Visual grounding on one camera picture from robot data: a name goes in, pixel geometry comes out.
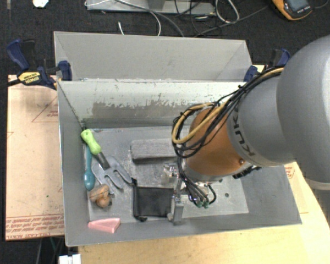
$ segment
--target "black pouch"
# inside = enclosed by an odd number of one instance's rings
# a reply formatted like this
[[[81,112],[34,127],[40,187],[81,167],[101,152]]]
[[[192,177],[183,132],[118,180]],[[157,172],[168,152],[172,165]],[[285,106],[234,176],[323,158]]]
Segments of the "black pouch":
[[[134,179],[133,216],[142,222],[147,216],[167,217],[173,195],[173,188],[139,187]]]

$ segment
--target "green screwdriver handle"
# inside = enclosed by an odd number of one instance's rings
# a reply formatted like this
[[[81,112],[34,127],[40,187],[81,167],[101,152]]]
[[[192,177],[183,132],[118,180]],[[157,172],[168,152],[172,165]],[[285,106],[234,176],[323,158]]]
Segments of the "green screwdriver handle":
[[[93,132],[90,129],[86,129],[82,131],[81,133],[82,139],[86,142],[88,145],[90,152],[93,155],[97,155],[101,152],[101,146],[97,143],[97,141],[94,139]]]

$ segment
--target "blue plastic spoon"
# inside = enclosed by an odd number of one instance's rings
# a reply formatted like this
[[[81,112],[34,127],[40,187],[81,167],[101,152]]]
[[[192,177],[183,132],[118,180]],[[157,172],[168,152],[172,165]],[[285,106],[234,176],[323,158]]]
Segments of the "blue plastic spoon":
[[[83,175],[83,181],[86,189],[88,191],[92,190],[94,188],[95,184],[95,176],[91,169],[92,164],[92,153],[90,152],[90,149],[88,145],[86,146],[86,171]]]

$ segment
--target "yellow cable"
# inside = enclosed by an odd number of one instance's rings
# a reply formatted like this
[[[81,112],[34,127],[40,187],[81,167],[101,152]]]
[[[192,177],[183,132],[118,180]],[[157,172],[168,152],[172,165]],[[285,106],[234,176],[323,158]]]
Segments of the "yellow cable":
[[[269,76],[273,73],[280,73],[280,72],[283,71],[283,69],[284,68],[277,68],[277,69],[271,70],[271,71],[267,72],[266,74],[261,75],[260,78],[267,77],[267,76]],[[174,144],[183,144],[183,143],[187,142],[188,140],[190,140],[198,132],[199,129],[201,129],[209,120],[211,120],[214,116],[216,116],[225,107],[224,104],[219,106],[217,109],[215,109],[213,112],[211,112],[210,115],[205,120],[203,120],[195,129],[193,129],[190,133],[188,133],[187,136],[185,136],[181,139],[176,139],[176,134],[177,134],[178,128],[181,125],[181,123],[184,120],[186,120],[187,114],[189,114],[191,111],[196,111],[198,109],[202,109],[204,107],[208,107],[208,106],[212,106],[212,105],[213,105],[213,103],[211,103],[211,102],[203,103],[203,104],[199,104],[198,106],[189,108],[187,111],[185,111],[181,115],[179,120],[177,121],[177,123],[176,123],[176,125],[175,125],[175,127],[172,131],[172,142]]]

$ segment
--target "orange cylinder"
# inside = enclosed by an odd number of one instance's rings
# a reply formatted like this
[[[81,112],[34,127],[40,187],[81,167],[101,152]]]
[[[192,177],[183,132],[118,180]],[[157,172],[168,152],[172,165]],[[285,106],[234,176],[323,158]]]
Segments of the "orange cylinder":
[[[196,128],[209,112],[209,108],[201,111],[193,120],[190,131]],[[186,159],[188,167],[203,175],[229,175],[236,172],[244,160],[237,154],[232,146],[226,130],[225,116],[215,129],[209,134],[205,145],[193,156]],[[200,139],[213,119],[209,120],[187,143],[188,146]]]

